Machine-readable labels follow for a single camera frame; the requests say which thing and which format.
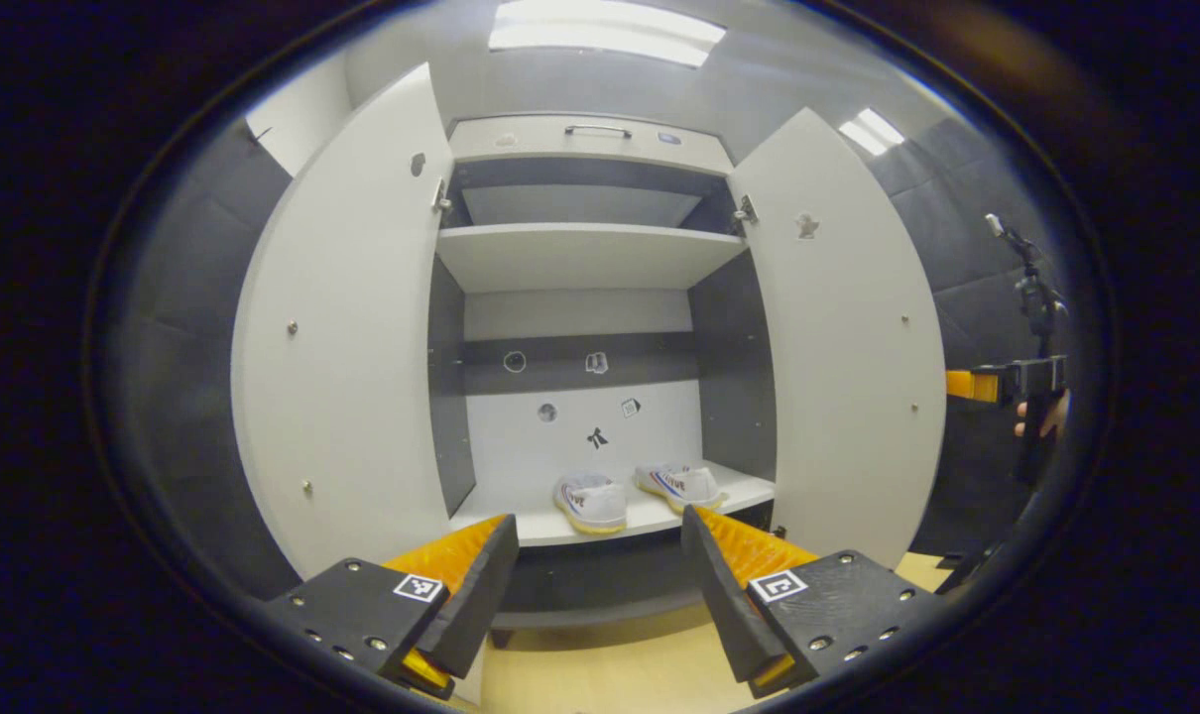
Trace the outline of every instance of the open cabinet door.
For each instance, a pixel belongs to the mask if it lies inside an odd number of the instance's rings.
[[[432,203],[454,166],[421,65],[310,160],[252,256],[234,323],[234,432],[301,578],[450,530],[426,344]]]
[[[925,511],[944,433],[944,353],[926,272],[864,163],[810,109],[728,176],[776,388],[773,524],[817,554],[894,569]]]

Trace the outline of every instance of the white sneaker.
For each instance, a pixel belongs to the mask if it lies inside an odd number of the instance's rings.
[[[719,484],[709,469],[690,469],[686,464],[636,467],[636,485],[641,491],[666,499],[677,514],[685,505],[718,508],[722,503]]]
[[[569,523],[586,534],[614,534],[626,528],[626,488],[600,474],[569,474],[552,497]]]

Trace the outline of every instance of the person's hand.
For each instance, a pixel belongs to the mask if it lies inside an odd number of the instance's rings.
[[[1067,397],[1070,395],[1070,390],[1063,391],[1062,398],[1055,402],[1054,407],[1049,408],[1049,414],[1045,414],[1045,421],[1040,424],[1040,438],[1048,437],[1054,430],[1058,430],[1058,436],[1063,436],[1063,426],[1067,425]],[[1019,418],[1027,416],[1027,402],[1019,403]],[[1014,436],[1022,436],[1022,428],[1025,425],[1021,422],[1014,426]]]

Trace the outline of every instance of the wooden floor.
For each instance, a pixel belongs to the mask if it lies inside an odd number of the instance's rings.
[[[934,592],[952,570],[910,554],[895,574]],[[505,649],[486,642],[481,706],[490,714],[726,713],[754,704],[736,683],[704,605],[608,626],[528,630]]]

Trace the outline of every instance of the ceiling light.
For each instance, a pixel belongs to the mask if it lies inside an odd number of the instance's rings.
[[[887,142],[887,144],[904,144],[905,136],[900,134],[899,131],[895,131],[895,127],[890,126],[890,122],[887,121],[887,119],[882,119],[872,109],[860,112],[857,118],[859,121],[864,122],[864,126],[871,128],[872,133],[877,134],[878,139]]]
[[[516,0],[499,6],[491,49],[586,47],[701,67],[724,29],[670,10],[614,0]]]
[[[869,132],[857,122],[846,122],[839,127],[839,131],[842,132],[842,134],[846,134],[851,140],[862,145],[862,148],[869,154],[872,154],[874,157],[881,157],[887,152],[887,146],[882,144],[881,140],[877,140],[876,137],[869,134]]]

